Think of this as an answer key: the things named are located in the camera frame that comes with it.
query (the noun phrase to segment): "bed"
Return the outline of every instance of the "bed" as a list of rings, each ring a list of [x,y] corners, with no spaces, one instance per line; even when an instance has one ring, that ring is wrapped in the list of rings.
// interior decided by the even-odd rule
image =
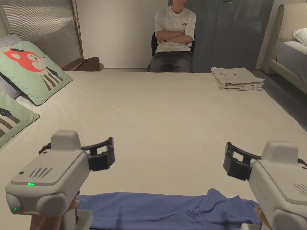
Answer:
[[[298,41],[285,41],[281,44],[276,62],[293,72],[307,83],[307,47]]]
[[[291,141],[307,159],[307,133],[264,91],[222,91],[211,74],[67,73],[73,81],[33,106],[41,117],[0,149],[2,229],[28,229],[29,217],[10,214],[4,187],[59,129],[78,131],[83,146],[114,137],[116,163],[90,174],[81,188],[89,195],[215,188],[254,200],[222,167],[227,141],[254,154],[268,140]]]
[[[285,4],[279,7],[262,67],[266,73],[283,76],[305,93],[307,47],[297,42],[293,32],[307,27],[306,12],[307,3]]]

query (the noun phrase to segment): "brown bag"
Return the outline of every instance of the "brown bag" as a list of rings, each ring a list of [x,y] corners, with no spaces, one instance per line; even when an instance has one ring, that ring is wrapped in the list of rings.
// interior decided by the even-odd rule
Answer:
[[[64,66],[62,70],[65,71],[102,71],[103,64],[99,63],[99,57],[92,57],[88,59],[78,58],[70,64]]]

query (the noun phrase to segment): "blue t-shirt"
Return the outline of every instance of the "blue t-shirt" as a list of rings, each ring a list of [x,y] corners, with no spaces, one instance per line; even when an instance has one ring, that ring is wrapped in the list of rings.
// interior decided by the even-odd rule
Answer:
[[[199,197],[110,193],[79,200],[79,209],[93,212],[92,229],[239,230],[243,223],[260,224],[256,202],[226,198],[215,189]]]

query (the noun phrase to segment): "crossed arms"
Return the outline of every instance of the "crossed arms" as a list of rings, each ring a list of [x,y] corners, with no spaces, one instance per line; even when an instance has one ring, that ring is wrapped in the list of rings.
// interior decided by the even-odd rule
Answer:
[[[155,33],[156,38],[159,42],[174,42],[174,43],[190,43],[192,41],[192,37],[184,34],[183,32],[174,32],[174,31],[157,31]]]

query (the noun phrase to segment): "dark floor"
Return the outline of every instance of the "dark floor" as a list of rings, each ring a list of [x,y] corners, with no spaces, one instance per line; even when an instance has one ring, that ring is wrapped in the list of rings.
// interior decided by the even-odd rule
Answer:
[[[252,73],[265,79],[264,90],[307,131],[307,95],[278,74]]]

